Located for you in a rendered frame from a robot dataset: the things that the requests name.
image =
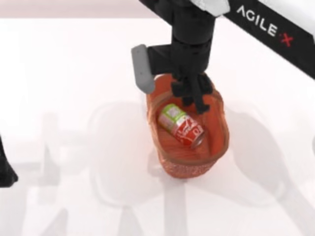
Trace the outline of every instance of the soda can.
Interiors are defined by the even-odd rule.
[[[175,104],[162,109],[158,123],[185,146],[195,148],[203,141],[202,126]]]

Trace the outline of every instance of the agile x logo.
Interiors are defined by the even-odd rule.
[[[261,30],[265,31],[271,37],[279,37],[281,43],[285,43],[287,47],[291,47],[292,41],[294,40],[293,37],[289,36],[288,33],[278,33],[279,27],[272,23],[266,23],[266,18],[263,16],[256,14],[251,9],[245,9],[245,6],[242,5],[236,11],[238,14],[241,14],[244,18],[248,21],[255,24]]]

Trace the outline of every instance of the can label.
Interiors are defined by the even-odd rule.
[[[195,147],[202,142],[202,126],[175,104],[164,107],[159,124],[185,146]]]

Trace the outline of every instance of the black object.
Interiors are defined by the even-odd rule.
[[[202,114],[210,109],[202,96],[211,94],[210,79],[204,74],[209,64],[215,17],[202,11],[189,0],[140,0],[172,26],[170,45],[148,48],[153,75],[171,73],[175,97],[183,104],[195,103]]]
[[[9,188],[19,180],[17,174],[9,164],[0,137],[0,188]]]
[[[258,0],[230,0],[224,16],[315,80],[314,37]]]

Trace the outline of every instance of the white background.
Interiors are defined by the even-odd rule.
[[[0,131],[20,176],[0,191],[0,235],[314,235],[314,81],[219,19],[207,73],[230,148],[178,181],[157,161],[130,54],[170,36],[161,20],[0,21]]]

